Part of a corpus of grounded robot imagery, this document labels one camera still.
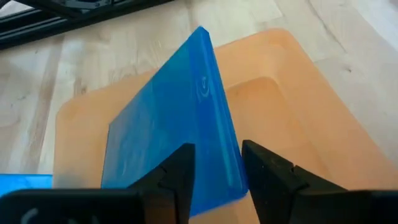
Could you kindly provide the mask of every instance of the wooden floor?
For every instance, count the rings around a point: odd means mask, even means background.
[[[0,52],[0,173],[52,173],[62,104],[161,66],[197,26],[214,46],[289,30],[398,166],[397,0],[176,0]]]

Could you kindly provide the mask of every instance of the translucent orange tray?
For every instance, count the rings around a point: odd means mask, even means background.
[[[347,189],[398,188],[394,166],[287,31],[261,32],[215,53],[239,142],[252,139]],[[64,104],[57,115],[55,187],[100,186],[108,124],[153,74]],[[192,222],[258,220],[247,196]]]

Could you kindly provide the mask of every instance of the blue object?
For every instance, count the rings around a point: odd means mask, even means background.
[[[50,189],[52,175],[0,174],[0,197],[21,189]]]
[[[196,147],[191,216],[248,191],[210,36],[199,27],[110,124],[103,188],[125,188]]]

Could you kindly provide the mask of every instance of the black metal frame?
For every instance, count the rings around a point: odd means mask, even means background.
[[[172,0],[17,0],[33,7],[0,18],[0,50]]]

